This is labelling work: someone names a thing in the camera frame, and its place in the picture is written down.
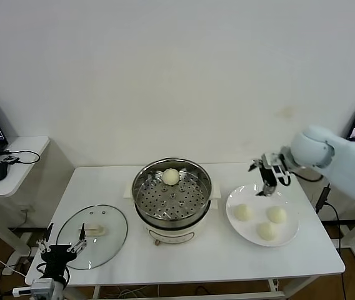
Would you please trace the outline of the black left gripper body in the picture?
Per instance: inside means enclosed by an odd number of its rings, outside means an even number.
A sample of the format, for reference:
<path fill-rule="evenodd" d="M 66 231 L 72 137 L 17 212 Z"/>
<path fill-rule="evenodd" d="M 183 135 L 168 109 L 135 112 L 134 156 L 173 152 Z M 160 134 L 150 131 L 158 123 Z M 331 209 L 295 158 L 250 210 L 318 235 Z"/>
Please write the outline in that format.
<path fill-rule="evenodd" d="M 64 277 L 67 264 L 77 258 L 76 252 L 69 248 L 68 245 L 52 245 L 41 251 L 41 259 L 45 262 L 43 278 Z"/>

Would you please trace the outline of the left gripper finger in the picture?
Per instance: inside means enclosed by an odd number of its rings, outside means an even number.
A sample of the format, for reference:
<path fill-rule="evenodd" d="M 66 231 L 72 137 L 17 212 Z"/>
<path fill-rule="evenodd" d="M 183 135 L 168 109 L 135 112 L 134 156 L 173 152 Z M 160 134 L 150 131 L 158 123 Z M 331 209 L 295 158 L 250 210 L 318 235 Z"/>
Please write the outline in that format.
<path fill-rule="evenodd" d="M 37 246 L 41 253 L 46 253 L 50 251 L 49 240 L 51 237 L 53 225 L 54 224 L 51 223 L 46 229 L 46 232 L 43 234 L 42 238 L 37 240 Z"/>
<path fill-rule="evenodd" d="M 83 223 L 80 229 L 79 233 L 79 239 L 77 242 L 72 244 L 67 252 L 71 253 L 80 253 L 81 251 L 84 250 L 84 248 L 87 246 L 87 240 L 86 240 L 86 230 L 85 230 L 85 224 Z"/>

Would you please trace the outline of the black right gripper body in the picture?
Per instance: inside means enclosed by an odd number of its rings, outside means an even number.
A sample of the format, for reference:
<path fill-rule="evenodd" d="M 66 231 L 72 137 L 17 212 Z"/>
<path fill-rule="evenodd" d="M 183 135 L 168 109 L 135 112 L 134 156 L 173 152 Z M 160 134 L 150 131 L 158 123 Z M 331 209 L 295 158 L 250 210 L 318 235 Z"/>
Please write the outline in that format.
<path fill-rule="evenodd" d="M 263 191 L 275 191 L 280 176 L 280 159 L 278 154 L 263 154 L 260 160 L 260 173 L 264 186 Z"/>

